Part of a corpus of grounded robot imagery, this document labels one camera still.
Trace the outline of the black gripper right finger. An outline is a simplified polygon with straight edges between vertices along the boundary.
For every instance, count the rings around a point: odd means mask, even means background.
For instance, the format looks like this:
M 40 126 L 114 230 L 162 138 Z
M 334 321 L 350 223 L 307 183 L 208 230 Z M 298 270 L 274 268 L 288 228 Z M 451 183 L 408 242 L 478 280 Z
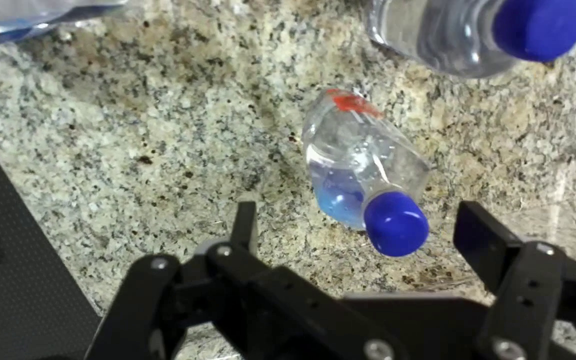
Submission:
M 451 242 L 493 295 L 476 336 L 479 360 L 576 360 L 552 341 L 558 319 L 576 327 L 576 259 L 524 242 L 482 203 L 458 203 Z

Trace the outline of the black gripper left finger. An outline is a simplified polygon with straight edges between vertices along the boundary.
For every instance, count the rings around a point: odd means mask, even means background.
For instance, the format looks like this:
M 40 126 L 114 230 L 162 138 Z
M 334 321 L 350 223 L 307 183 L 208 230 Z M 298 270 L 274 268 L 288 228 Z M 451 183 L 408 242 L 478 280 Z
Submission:
M 191 325 L 210 324 L 245 360 L 401 360 L 391 332 L 284 266 L 260 262 L 256 206 L 241 202 L 228 237 L 181 262 L 135 259 L 86 360 L 174 360 Z

